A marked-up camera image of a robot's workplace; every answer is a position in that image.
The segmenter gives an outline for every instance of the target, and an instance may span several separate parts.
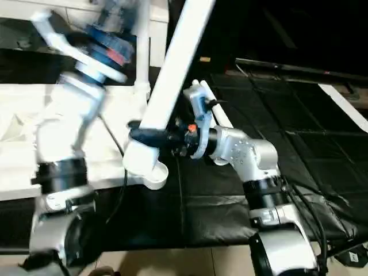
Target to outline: black wire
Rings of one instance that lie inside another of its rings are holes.
[[[308,209],[309,213],[312,215],[313,219],[315,220],[318,230],[320,232],[321,235],[321,255],[319,256],[320,258],[320,264],[322,266],[321,270],[322,273],[325,273],[325,270],[327,269],[327,238],[326,238],[326,234],[324,232],[324,228],[323,225],[320,221],[320,219],[318,218],[315,210],[312,208],[311,203],[304,197],[304,195],[294,186],[291,185],[291,187],[293,188],[293,190],[295,191],[295,193],[298,195],[298,197],[300,198],[300,200],[304,203],[304,205],[306,206],[306,208]]]
[[[317,240],[319,246],[322,247],[322,242],[321,242],[320,235],[317,233],[317,231],[312,226],[312,224],[309,222],[309,220],[306,219],[306,215],[304,214],[304,212],[302,210],[302,207],[300,206],[299,202],[297,201],[295,195],[292,193],[292,191],[289,191],[288,194],[289,194],[290,199],[293,201],[295,207],[298,209],[300,215],[302,216],[302,218],[304,219],[304,221],[308,225],[309,229],[312,231],[312,233],[313,233],[315,239]]]
[[[106,130],[109,132],[111,138],[113,139],[116,147],[118,148],[120,154],[121,154],[121,157],[123,158],[124,157],[124,152],[118,142],[118,140],[116,139],[115,135],[112,133],[111,129],[109,128],[108,124],[106,123],[105,119],[103,118],[103,116],[100,114],[98,116],[104,127],[106,128]],[[115,214],[117,213],[117,211],[119,210],[120,206],[121,206],[121,203],[122,203],[122,199],[124,198],[124,192],[125,192],[125,188],[127,187],[128,185],[128,171],[124,168],[124,182],[120,188],[120,192],[119,192],[119,196],[118,196],[118,200],[115,204],[115,208],[113,209],[113,211],[111,212],[110,216],[108,217],[108,219],[106,220],[106,224],[108,224],[110,222],[110,220],[115,216]]]
[[[180,169],[179,158],[175,156],[175,161],[177,163],[177,173],[178,173],[178,183],[179,183],[179,193],[180,193],[180,214],[181,214],[181,234],[184,235],[184,204],[183,204],[183,188],[182,188],[182,173]]]

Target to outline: floor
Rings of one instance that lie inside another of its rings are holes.
[[[26,256],[0,256],[0,266],[15,265]],[[254,275],[248,246],[198,248],[185,250],[142,250],[107,252],[83,271],[110,266],[123,276],[252,276]],[[363,269],[344,267],[335,259],[328,261],[329,276],[368,275]]]

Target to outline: white plastic part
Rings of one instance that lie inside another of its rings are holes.
[[[150,67],[150,0],[140,0],[137,20],[137,62],[135,93],[150,98],[151,86],[148,80]]]
[[[57,34],[54,31],[50,22],[48,21],[50,16],[51,13],[46,10],[36,13],[31,18],[32,23],[50,47],[57,49],[58,51],[68,56],[71,56],[73,59],[84,63],[88,67],[94,68],[95,70],[103,73],[110,79],[113,79],[117,82],[126,81],[127,77],[124,74],[93,59],[92,57],[85,55],[77,48],[71,46],[66,40],[65,36],[63,36],[62,34]]]
[[[208,86],[205,80],[201,81],[201,86],[205,88],[206,94],[209,100],[216,100],[216,97],[214,96],[211,88]],[[214,116],[216,117],[216,120],[218,124],[222,127],[226,128],[233,128],[233,125],[231,124],[228,116],[226,115],[224,109],[221,107],[221,105],[217,104],[214,107],[212,107],[212,111]]]
[[[141,128],[166,128],[214,3],[215,0],[185,2],[164,65],[140,124]],[[131,173],[148,175],[153,170],[158,156],[157,148],[130,141],[123,162]]]
[[[208,84],[205,80],[201,81],[201,86],[205,89],[207,98],[209,100],[216,100],[216,97],[214,96],[211,88],[208,86]],[[221,107],[221,105],[219,105],[219,104],[215,105],[214,107],[212,107],[212,111],[213,111],[213,114],[214,114],[216,120],[218,121],[218,123],[220,124],[221,127],[233,128],[228,116],[226,115],[226,113],[223,110],[223,108]],[[216,122],[215,122],[214,118],[212,117],[210,127],[214,128],[214,126],[216,126]],[[224,159],[221,159],[221,158],[215,158],[215,159],[213,159],[213,162],[218,166],[224,166],[224,165],[227,165],[229,163],[228,161],[226,161]]]
[[[158,190],[165,185],[167,177],[168,168],[165,164],[157,161],[151,173],[143,178],[143,184],[151,190]]]

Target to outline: white pvc pipe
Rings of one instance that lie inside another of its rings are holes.
[[[148,80],[150,69],[150,0],[140,0],[137,19],[137,62],[135,92],[149,99],[151,86]]]
[[[215,1],[186,0],[140,124],[141,128],[166,128]],[[123,162],[131,173],[147,175],[152,171],[158,156],[157,148],[130,141]]]
[[[216,100],[216,97],[214,96],[211,88],[209,88],[208,84],[205,80],[201,81],[201,86],[204,87],[206,90],[206,94],[209,100]],[[226,115],[224,109],[221,107],[221,105],[217,104],[214,107],[212,107],[212,111],[214,116],[216,117],[216,120],[218,124],[222,127],[226,128],[233,128],[233,125],[231,124],[228,116]]]
[[[368,121],[332,85],[319,84],[321,89],[356,123],[368,133]]]

